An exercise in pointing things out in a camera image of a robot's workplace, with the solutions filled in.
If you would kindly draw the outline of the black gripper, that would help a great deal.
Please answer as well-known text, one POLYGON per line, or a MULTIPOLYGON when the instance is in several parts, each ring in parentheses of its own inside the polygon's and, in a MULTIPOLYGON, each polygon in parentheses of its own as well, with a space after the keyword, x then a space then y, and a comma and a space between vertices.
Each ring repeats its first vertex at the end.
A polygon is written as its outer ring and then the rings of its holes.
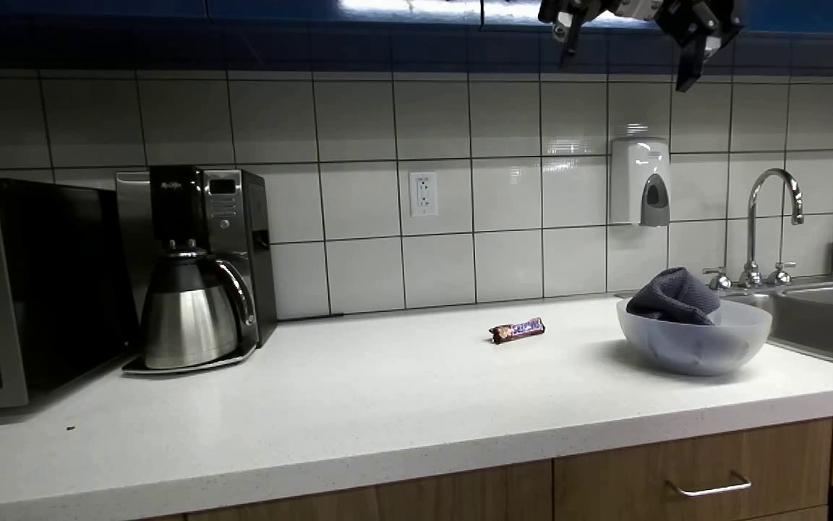
MULTIPOLYGON (((602 0, 540 0, 539 22, 552 30, 562 55, 573 58, 588 22, 602 13, 602 0)), ((705 55, 719 52, 738 33, 735 0, 662 0, 653 16, 657 27, 677 43, 677 91, 688 92, 699 75, 705 55)))

